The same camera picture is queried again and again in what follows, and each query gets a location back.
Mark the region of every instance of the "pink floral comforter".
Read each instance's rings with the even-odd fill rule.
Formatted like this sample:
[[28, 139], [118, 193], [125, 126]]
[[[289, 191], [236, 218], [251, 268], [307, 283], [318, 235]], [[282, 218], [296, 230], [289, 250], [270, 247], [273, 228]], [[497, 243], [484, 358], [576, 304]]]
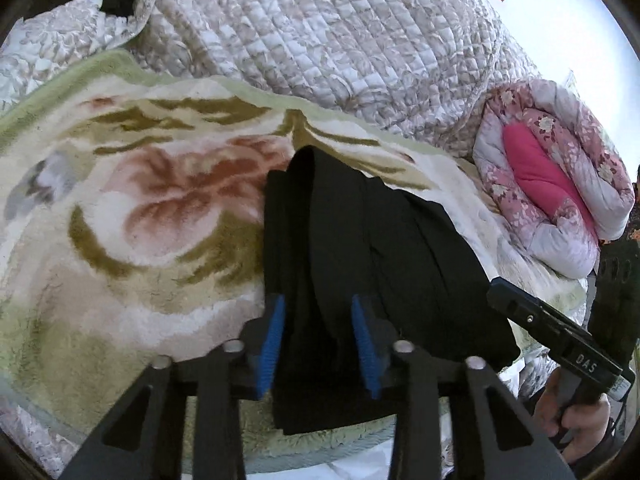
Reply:
[[599, 256], [578, 206], [567, 199], [552, 218], [514, 179], [502, 143], [505, 125], [519, 121], [574, 182], [595, 222], [598, 238], [615, 240], [634, 204], [628, 173], [603, 127], [574, 94], [552, 81], [505, 86], [487, 101], [474, 161], [487, 192], [524, 250], [569, 278], [583, 278]]

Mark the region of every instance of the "fleece blanket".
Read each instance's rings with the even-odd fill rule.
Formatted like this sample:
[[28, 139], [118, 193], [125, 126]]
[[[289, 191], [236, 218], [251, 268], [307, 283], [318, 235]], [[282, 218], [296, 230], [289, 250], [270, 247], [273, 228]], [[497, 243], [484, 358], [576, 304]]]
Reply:
[[[526, 195], [514, 176], [503, 138], [505, 126], [513, 123], [530, 129], [534, 148], [542, 147], [552, 161], [550, 170], [560, 168], [560, 175], [575, 186], [573, 198], [566, 193], [549, 214], [542, 205], [548, 202], [548, 187], [547, 196], [537, 200]], [[534, 155], [532, 149], [530, 161]], [[524, 158], [520, 153], [521, 163]], [[571, 278], [591, 272], [599, 255], [598, 239], [617, 239], [635, 202], [625, 166], [601, 124], [580, 99], [552, 81], [520, 82], [494, 93], [486, 103], [474, 161], [485, 189], [523, 247]], [[537, 180], [555, 184], [550, 174]]]
[[[262, 312], [266, 173], [307, 144], [441, 203], [489, 278], [584, 315], [582, 284], [519, 250], [468, 162], [226, 78], [150, 75], [116, 50], [0, 118], [3, 393], [77, 447], [153, 355], [237, 336]], [[268, 399], [246, 402], [248, 470], [389, 438], [391, 422], [285, 437]]]
[[153, 72], [224, 75], [470, 156], [487, 91], [538, 74], [484, 0], [137, 0], [120, 25], [100, 1], [16, 25], [0, 107], [138, 34], [126, 47]]

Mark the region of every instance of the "pink fabric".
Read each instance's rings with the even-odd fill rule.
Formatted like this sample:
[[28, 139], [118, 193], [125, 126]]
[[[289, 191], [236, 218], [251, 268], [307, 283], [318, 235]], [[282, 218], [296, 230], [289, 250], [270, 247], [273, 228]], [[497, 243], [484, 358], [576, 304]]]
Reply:
[[567, 199], [571, 200], [597, 240], [593, 216], [575, 184], [546, 154], [531, 129], [522, 123], [508, 124], [502, 130], [502, 142], [515, 181], [524, 194], [550, 219], [558, 216]]

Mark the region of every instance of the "metal screw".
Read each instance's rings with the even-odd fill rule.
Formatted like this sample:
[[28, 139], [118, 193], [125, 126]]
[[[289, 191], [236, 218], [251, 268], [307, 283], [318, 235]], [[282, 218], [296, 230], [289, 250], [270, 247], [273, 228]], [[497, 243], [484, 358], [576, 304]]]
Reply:
[[481, 357], [473, 355], [466, 359], [466, 365], [472, 370], [483, 370], [486, 367], [486, 361]]
[[154, 370], [164, 370], [171, 366], [171, 358], [168, 355], [157, 355], [151, 361], [151, 367]]
[[231, 339], [223, 343], [222, 349], [228, 354], [237, 354], [244, 350], [244, 343], [239, 339]]
[[394, 350], [399, 354], [410, 354], [415, 350], [415, 346], [411, 341], [399, 339], [394, 343]]

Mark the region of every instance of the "human hand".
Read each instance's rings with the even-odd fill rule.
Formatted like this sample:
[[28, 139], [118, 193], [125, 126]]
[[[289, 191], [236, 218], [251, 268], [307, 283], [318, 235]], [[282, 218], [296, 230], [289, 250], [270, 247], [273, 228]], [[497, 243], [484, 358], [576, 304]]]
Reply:
[[[560, 431], [560, 406], [558, 405], [558, 386], [560, 368], [556, 368], [546, 382], [545, 391], [536, 404], [533, 419], [540, 425], [546, 436], [556, 436]], [[562, 427], [573, 430], [574, 438], [562, 452], [562, 456], [571, 464], [590, 453], [607, 432], [611, 406], [606, 394], [594, 405], [571, 406], [562, 416]]]

